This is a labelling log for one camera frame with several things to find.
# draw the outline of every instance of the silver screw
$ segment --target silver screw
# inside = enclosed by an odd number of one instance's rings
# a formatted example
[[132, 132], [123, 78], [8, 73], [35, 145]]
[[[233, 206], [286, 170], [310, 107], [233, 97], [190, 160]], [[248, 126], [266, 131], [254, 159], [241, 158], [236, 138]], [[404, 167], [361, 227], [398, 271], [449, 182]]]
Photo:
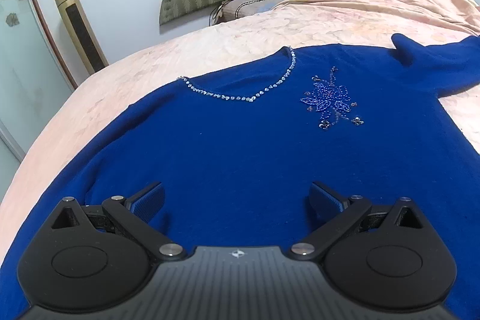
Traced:
[[167, 256], [180, 255], [183, 251], [183, 247], [180, 244], [168, 243], [164, 244], [159, 249], [160, 254]]
[[296, 243], [292, 246], [291, 250], [297, 255], [310, 255], [315, 251], [315, 247], [310, 243]]

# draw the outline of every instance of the flower applique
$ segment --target flower applique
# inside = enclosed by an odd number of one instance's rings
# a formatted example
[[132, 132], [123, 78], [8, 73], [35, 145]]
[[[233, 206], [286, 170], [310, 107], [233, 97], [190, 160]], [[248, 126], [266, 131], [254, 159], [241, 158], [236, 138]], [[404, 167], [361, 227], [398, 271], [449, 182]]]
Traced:
[[335, 86], [335, 72], [337, 67], [330, 70], [330, 81], [313, 76], [313, 91], [307, 91], [307, 97], [300, 99], [301, 102], [308, 105], [309, 112], [318, 112], [320, 114], [319, 128], [327, 130], [335, 125], [341, 118], [351, 121], [355, 125], [362, 125], [360, 117], [350, 119], [347, 113], [350, 113], [352, 107], [356, 107], [356, 102], [351, 102], [349, 92], [345, 86]]

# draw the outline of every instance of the blue sweater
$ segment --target blue sweater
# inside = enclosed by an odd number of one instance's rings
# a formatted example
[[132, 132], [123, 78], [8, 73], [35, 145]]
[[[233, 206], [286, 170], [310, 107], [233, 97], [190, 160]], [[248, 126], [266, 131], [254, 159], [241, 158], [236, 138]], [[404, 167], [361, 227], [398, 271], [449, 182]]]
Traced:
[[478, 319], [480, 159], [437, 98], [480, 82], [480, 39], [392, 41], [393, 50], [299, 48], [295, 62], [283, 48], [177, 80], [131, 105], [23, 223], [0, 269], [0, 319], [27, 307], [16, 265], [61, 197], [100, 204], [160, 181], [166, 202], [151, 224], [184, 247], [285, 248], [321, 223], [306, 202], [314, 180], [376, 203], [412, 197], [457, 261], [447, 306]]

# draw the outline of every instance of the sweater sleeve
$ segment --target sweater sleeve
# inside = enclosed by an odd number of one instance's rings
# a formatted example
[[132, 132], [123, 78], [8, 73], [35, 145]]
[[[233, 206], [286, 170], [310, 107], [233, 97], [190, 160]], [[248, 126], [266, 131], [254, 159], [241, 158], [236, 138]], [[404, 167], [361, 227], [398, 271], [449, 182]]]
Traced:
[[383, 64], [399, 83], [437, 96], [452, 95], [480, 83], [480, 38], [470, 36], [459, 43], [423, 46], [394, 34], [391, 51], [396, 60]]

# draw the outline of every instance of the bed sheet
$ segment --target bed sheet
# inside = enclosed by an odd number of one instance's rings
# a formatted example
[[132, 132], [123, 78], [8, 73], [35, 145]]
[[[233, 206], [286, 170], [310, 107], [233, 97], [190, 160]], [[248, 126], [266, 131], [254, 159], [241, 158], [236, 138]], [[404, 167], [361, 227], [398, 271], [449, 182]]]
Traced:
[[[156, 88], [180, 75], [198, 76], [265, 57], [284, 45], [393, 47], [393, 33], [423, 45], [460, 41], [480, 33], [480, 12], [467, 0], [289, 3], [142, 50], [92, 75], [34, 142], [0, 204], [0, 262], [62, 168], [129, 104]], [[442, 98], [441, 103], [480, 151], [476, 126], [480, 123], [480, 88]]]

